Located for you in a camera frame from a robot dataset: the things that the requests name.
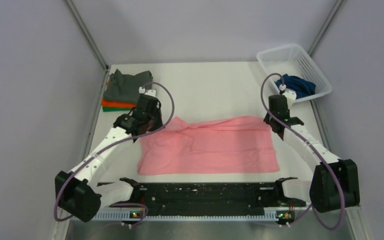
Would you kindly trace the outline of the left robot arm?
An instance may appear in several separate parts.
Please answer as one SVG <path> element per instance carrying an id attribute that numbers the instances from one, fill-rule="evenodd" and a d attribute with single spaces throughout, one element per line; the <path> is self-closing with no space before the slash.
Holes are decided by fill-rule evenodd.
<path id="1" fill-rule="evenodd" d="M 124 150 L 138 138 L 150 135 L 163 126 L 161 102 L 155 89 L 140 87 L 136 106 L 119 116 L 109 132 L 91 153 L 69 172 L 60 171 L 55 177 L 54 217 L 60 222 L 58 209 L 88 222 L 97 212 L 118 202 L 134 207 L 140 202 L 140 193 L 125 180 L 99 185 L 109 170 L 116 149 Z"/>

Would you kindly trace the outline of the pink t shirt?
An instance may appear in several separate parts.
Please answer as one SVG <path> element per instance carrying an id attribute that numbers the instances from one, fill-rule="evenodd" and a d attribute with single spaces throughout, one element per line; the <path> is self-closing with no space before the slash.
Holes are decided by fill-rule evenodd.
<path id="1" fill-rule="evenodd" d="M 280 170 L 271 129 L 256 116 L 197 123 L 175 117 L 165 129 L 142 137 L 140 144 L 137 172 L 144 176 Z"/>

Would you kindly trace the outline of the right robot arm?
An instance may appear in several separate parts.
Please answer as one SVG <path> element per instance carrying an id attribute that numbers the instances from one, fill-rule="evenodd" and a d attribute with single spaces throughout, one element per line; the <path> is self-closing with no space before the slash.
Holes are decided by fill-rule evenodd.
<path id="1" fill-rule="evenodd" d="M 311 203 L 320 213 L 359 205 L 357 164 L 351 159 L 341 159 L 315 139 L 298 117 L 290 116 L 289 102 L 284 95 L 269 96 L 268 103 L 263 105 L 267 111 L 264 122 L 301 157 L 313 176 L 310 181 L 297 177 L 277 180 L 274 202 L 287 206 L 298 199 Z"/>

